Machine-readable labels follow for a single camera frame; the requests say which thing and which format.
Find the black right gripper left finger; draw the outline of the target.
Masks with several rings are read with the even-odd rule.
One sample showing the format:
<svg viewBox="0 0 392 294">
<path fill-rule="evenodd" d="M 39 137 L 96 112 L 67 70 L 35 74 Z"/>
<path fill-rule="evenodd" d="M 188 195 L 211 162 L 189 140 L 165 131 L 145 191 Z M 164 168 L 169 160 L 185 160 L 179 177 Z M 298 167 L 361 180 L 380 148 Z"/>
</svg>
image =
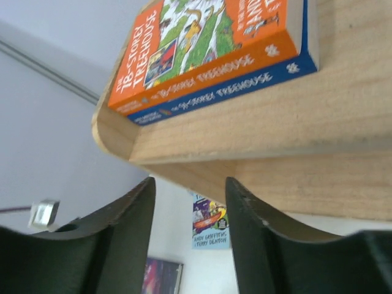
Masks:
<svg viewBox="0 0 392 294">
<path fill-rule="evenodd" d="M 140 293 L 156 182 L 53 232 L 1 228 L 2 293 Z"/>
</svg>

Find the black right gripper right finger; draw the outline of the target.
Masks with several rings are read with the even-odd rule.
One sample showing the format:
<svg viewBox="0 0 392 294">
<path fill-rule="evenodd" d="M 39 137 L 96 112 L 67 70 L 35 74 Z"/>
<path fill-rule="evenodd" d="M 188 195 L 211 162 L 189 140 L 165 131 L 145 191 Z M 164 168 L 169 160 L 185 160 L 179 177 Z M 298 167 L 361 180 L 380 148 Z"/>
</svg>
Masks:
<svg viewBox="0 0 392 294">
<path fill-rule="evenodd" d="M 390 293 L 391 232 L 339 236 L 306 225 L 225 182 L 240 293 Z"/>
</svg>

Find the blue 91-storey treehouse book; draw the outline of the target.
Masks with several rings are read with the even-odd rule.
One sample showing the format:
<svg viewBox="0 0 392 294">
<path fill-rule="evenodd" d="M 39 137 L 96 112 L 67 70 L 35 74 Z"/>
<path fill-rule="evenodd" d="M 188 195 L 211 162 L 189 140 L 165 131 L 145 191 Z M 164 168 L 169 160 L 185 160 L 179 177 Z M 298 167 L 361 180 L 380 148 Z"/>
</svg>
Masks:
<svg viewBox="0 0 392 294">
<path fill-rule="evenodd" d="M 317 72 L 320 65 L 318 26 L 317 2 L 304 1 L 303 38 L 298 56 L 130 114 L 127 118 L 139 126 L 146 126 Z"/>
</svg>

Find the orange 78-storey treehouse book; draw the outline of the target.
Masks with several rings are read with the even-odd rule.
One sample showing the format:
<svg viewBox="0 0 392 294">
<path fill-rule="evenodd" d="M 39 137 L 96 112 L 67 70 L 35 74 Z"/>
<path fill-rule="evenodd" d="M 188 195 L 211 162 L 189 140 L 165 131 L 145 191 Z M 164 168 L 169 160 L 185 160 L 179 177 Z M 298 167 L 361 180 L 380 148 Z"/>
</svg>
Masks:
<svg viewBox="0 0 392 294">
<path fill-rule="evenodd" d="M 136 115 L 298 56 L 303 1 L 153 1 L 135 18 L 108 106 Z"/>
</svg>

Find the purple galaxy cover book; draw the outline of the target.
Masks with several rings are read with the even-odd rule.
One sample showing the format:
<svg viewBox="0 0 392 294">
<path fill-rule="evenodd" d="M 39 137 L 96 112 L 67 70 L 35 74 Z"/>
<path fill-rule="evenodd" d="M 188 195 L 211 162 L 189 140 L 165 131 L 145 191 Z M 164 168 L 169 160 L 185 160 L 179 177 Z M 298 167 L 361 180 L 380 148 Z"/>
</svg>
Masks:
<svg viewBox="0 0 392 294">
<path fill-rule="evenodd" d="M 178 294 L 183 266 L 182 263 L 148 257 L 142 294 Z"/>
</svg>

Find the light blue 143-storey treehouse book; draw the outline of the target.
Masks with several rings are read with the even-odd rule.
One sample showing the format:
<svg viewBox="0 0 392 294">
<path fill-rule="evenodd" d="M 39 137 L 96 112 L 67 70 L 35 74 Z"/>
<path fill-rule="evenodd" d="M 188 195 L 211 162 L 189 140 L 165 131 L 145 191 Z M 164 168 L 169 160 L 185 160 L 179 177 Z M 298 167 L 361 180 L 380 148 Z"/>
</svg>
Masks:
<svg viewBox="0 0 392 294">
<path fill-rule="evenodd" d="M 231 248 L 226 207 L 195 192 L 190 194 L 193 197 L 192 248 L 197 250 Z"/>
</svg>

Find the wooden two-tier shelf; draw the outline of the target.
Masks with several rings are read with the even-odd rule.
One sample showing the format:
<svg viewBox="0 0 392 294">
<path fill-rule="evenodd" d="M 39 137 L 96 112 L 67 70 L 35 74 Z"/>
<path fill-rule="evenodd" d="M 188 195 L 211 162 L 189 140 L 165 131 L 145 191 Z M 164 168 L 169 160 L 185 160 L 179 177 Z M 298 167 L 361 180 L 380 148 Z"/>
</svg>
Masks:
<svg viewBox="0 0 392 294">
<path fill-rule="evenodd" d="M 108 108 L 109 80 L 97 145 L 217 202 L 232 176 L 283 211 L 390 220 L 391 2 L 317 11 L 317 73 L 146 127 Z"/>
</svg>

